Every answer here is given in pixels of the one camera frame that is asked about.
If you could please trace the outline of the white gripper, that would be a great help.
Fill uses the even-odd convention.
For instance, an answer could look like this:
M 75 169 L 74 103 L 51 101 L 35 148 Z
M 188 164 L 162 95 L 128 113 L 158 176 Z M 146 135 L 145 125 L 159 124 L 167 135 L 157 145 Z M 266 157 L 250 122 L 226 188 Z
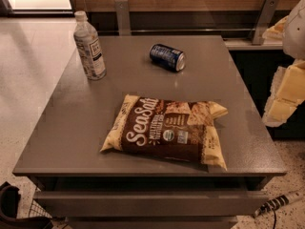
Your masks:
M 279 127 L 305 101 L 305 0 L 300 0 L 288 17 L 265 30 L 262 37 L 283 37 L 283 51 L 294 59 L 302 59 L 288 68 L 279 66 L 274 74 L 262 121 L 268 127 Z

